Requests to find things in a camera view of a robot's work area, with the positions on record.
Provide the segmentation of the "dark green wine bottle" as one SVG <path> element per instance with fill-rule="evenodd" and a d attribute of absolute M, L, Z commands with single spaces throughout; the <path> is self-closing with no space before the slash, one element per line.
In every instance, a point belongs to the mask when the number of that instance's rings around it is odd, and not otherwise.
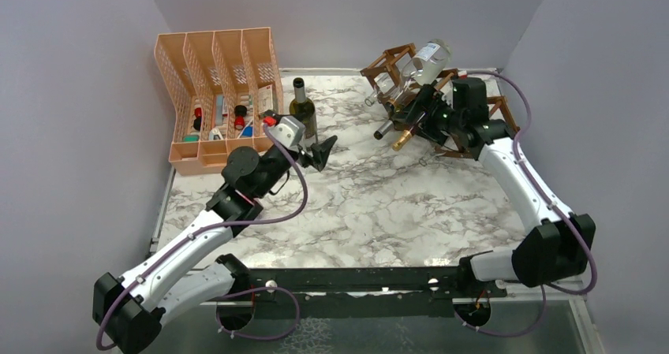
<path fill-rule="evenodd" d="M 293 79 L 294 99 L 290 103 L 290 114 L 305 126 L 305 132 L 317 132 L 316 107 L 306 95 L 305 82 L 301 77 Z"/>

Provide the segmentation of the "clear bottle with white label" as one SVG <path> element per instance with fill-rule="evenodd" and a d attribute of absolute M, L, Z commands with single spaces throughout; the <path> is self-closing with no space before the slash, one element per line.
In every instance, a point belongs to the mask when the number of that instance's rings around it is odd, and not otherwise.
<path fill-rule="evenodd" d="M 430 84 L 451 60 L 451 49 L 442 39 L 432 39 L 401 70 L 400 86 Z"/>

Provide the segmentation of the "clear glass bottle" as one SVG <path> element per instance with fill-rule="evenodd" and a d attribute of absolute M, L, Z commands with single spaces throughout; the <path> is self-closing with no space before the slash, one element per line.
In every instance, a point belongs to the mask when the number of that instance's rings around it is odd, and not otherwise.
<path fill-rule="evenodd" d="M 303 151 L 311 154 L 313 152 L 312 146 L 318 144 L 319 142 L 320 142 L 320 136 L 318 132 L 315 133 L 306 132 L 302 136 L 299 145 Z"/>

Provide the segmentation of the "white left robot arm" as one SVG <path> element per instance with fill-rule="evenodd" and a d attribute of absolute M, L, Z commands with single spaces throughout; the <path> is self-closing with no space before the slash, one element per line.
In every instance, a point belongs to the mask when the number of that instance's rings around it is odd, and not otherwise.
<path fill-rule="evenodd" d="M 251 225 L 297 217 L 308 202 L 302 169 L 322 171 L 338 139 L 331 136 L 305 151 L 300 145 L 305 126 L 294 116 L 272 110 L 265 113 L 263 131 L 272 146 L 263 155 L 252 147 L 235 149 L 222 171 L 223 185 L 176 238 L 122 275 L 105 273 L 96 281 L 92 314 L 99 324 L 98 350 L 140 353 L 164 326 L 203 302 L 244 296 L 248 279 L 235 258 L 213 263 L 197 274 L 192 274 L 193 267 Z M 301 204 L 288 215 L 261 219 L 260 199 L 291 170 L 301 182 Z"/>

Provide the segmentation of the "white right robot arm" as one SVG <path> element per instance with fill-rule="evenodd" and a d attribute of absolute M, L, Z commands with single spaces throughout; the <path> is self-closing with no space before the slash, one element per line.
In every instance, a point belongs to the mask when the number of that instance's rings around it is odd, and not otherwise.
<path fill-rule="evenodd" d="M 525 238 L 502 248 L 460 259 L 457 290 L 475 296 L 487 281 L 515 281 L 527 287 L 595 270 L 591 253 L 596 232 L 588 214 L 575 214 L 540 178 L 519 145 L 519 134 L 488 112 L 485 82 L 458 78 L 453 101 L 443 101 L 433 85 L 414 87 L 404 108 L 410 133 L 423 129 L 457 140 L 499 183 L 518 213 Z"/>

